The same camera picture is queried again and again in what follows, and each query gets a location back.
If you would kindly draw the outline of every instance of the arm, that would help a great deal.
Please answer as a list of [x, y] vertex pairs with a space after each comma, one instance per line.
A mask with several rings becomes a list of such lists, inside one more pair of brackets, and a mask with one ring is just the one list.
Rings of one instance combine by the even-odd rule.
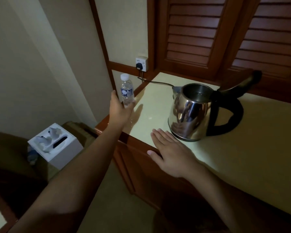
[[48, 184], [10, 233], [78, 230], [105, 176], [116, 142], [133, 107], [134, 103], [124, 109], [115, 91], [112, 92], [108, 127]]
[[231, 232], [291, 232], [291, 225], [250, 195], [219, 179], [171, 133], [153, 129], [151, 138], [163, 158], [149, 150], [150, 157], [167, 174], [193, 184]]

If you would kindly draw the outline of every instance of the hand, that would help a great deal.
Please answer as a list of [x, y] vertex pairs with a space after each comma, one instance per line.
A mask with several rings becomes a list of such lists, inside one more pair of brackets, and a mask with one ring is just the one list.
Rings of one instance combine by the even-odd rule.
[[170, 132], [163, 132], [162, 129], [153, 129], [152, 131], [152, 141], [163, 158], [152, 150], [148, 150], [147, 153], [164, 172], [174, 177], [187, 179], [195, 169], [203, 167], [193, 152]]
[[115, 90], [113, 90], [111, 92], [109, 125], [123, 129], [128, 122], [134, 107], [135, 102], [132, 102], [127, 108], [124, 108], [118, 100]]

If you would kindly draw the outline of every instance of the kettle handle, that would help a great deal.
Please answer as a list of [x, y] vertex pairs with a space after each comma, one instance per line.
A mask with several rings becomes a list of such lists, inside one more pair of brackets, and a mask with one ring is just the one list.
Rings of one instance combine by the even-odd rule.
[[[225, 108], [233, 113], [229, 121], [220, 126], [215, 126], [219, 107]], [[238, 126], [244, 115], [244, 108], [237, 98], [223, 97], [218, 101], [214, 101], [211, 105], [211, 112], [206, 136], [217, 136], [228, 133]]]

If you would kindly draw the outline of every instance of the white tissue box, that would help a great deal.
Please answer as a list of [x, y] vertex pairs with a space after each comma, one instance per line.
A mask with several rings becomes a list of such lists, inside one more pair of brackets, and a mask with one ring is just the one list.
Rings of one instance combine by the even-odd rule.
[[78, 139], [54, 123], [28, 141], [47, 162], [62, 169], [82, 149]]

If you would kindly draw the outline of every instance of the kettle spout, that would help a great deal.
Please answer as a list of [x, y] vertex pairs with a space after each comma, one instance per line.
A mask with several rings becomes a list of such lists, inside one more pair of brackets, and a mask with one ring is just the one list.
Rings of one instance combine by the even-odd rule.
[[172, 97], [173, 99], [181, 92], [182, 87], [172, 87]]

